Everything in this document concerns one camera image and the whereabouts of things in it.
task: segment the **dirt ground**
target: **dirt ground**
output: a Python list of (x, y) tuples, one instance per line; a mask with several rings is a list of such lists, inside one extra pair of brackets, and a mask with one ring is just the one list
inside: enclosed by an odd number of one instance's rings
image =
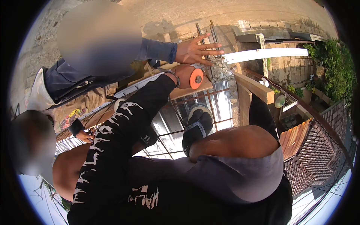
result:
[[(51, 67), (60, 58), (56, 33), (62, 18), (84, 1), (51, 0), (34, 21), (20, 50), (10, 87), (10, 104), (15, 108), (20, 103), (20, 113), (36, 72), (41, 66)], [(122, 0), (119, 4), (136, 16), (143, 37), (148, 39), (164, 41), (163, 34), (169, 33), (177, 42), (196, 33), (196, 22), (205, 29), (213, 20), (218, 28), (224, 27), (219, 31), (224, 34), (218, 35), (228, 42), (226, 53), (237, 51), (234, 40), (226, 40), (234, 30), (285, 29), (286, 24), (291, 24), (291, 30), (306, 32), (304, 27), (313, 27), (313, 33), (338, 37), (327, 11), (313, 0), (300, 4), (297, 0)]]

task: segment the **orange grinding disc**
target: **orange grinding disc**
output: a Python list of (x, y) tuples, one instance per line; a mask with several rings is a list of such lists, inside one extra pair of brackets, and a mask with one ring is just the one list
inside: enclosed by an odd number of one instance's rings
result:
[(197, 89), (203, 81), (204, 74), (201, 69), (195, 69), (190, 76), (190, 87)]

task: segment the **wristwatch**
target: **wristwatch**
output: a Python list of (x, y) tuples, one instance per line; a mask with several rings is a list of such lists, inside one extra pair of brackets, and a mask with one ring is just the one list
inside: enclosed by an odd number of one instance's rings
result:
[(176, 77), (176, 81), (177, 81), (177, 84), (176, 84), (175, 88), (180, 86), (180, 78), (178, 76), (176, 76), (174, 71), (172, 71), (171, 69), (163, 69), (163, 68), (160, 68), (160, 67), (158, 68), (158, 70), (160, 72), (163, 72), (163, 73), (171, 73), (172, 75), (174, 75)]

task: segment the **black long-sleeve shirt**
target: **black long-sleeve shirt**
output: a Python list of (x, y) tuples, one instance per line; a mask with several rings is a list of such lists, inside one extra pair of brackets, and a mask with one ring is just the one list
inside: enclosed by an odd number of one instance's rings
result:
[(168, 101), (174, 82), (161, 75), (130, 97), (99, 129), (90, 147), (68, 213), (70, 224), (180, 223), (286, 224), (291, 218), (291, 187), (283, 177), (268, 198), (228, 205), (176, 180), (129, 186), (126, 171), (139, 132)]

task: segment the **man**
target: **man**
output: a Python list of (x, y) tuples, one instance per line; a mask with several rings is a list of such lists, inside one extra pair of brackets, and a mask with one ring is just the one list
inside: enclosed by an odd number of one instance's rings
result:
[(27, 110), (37, 110), (47, 115), (55, 132), (68, 128), (71, 133), (84, 142), (90, 142), (93, 136), (84, 132), (84, 127), (77, 119), (92, 111), (97, 106), (109, 101), (106, 97), (113, 95), (126, 82), (137, 80), (144, 75), (141, 61), (147, 59), (164, 60), (169, 63), (202, 63), (211, 65), (202, 59), (203, 55), (218, 55), (223, 51), (206, 50), (220, 47), (221, 44), (198, 45), (201, 35), (191, 41), (163, 43), (142, 38), (140, 52), (131, 64), (131, 70), (109, 76), (88, 76), (69, 66), (60, 59), (50, 69), (42, 67), (36, 75), (28, 98)]
[[(168, 223), (169, 219), (176, 223), (191, 220), (216, 224), (287, 224), (291, 218), (291, 186), (281, 170), (283, 159), (275, 124), (269, 112), (263, 110), (263, 102), (258, 100), (250, 108), (254, 114), (250, 121), (254, 125), (219, 131), (206, 138), (210, 131), (209, 113), (205, 109), (193, 111), (183, 139), (186, 154), (196, 162), (190, 169), (195, 173), (190, 173), (189, 182), (164, 177), (132, 186), (128, 181), (132, 146), (140, 131), (150, 125), (158, 110), (166, 104), (169, 93), (179, 84), (177, 77), (180, 83), (186, 82), (182, 77), (194, 69), (183, 65), (160, 75), (126, 100), (100, 127), (79, 172), (68, 213), (70, 224)], [(230, 195), (216, 196), (216, 192), (212, 192), (215, 189), (221, 193), (219, 190), (225, 187), (221, 180), (233, 190), (232, 179), (227, 179), (238, 175), (237, 171), (261, 176), (257, 170), (268, 171), (276, 180), (272, 185), (276, 184), (277, 188), (265, 199), (255, 196), (267, 189), (256, 178), (238, 189), (240, 197), (233, 195), (240, 199), (237, 203), (228, 201)], [(202, 175), (204, 182), (216, 175), (220, 182), (201, 187), (203, 182), (198, 186), (193, 175)], [(237, 177), (235, 182), (238, 183), (249, 178), (246, 172)], [(255, 194), (251, 194), (252, 189), (256, 189)]]

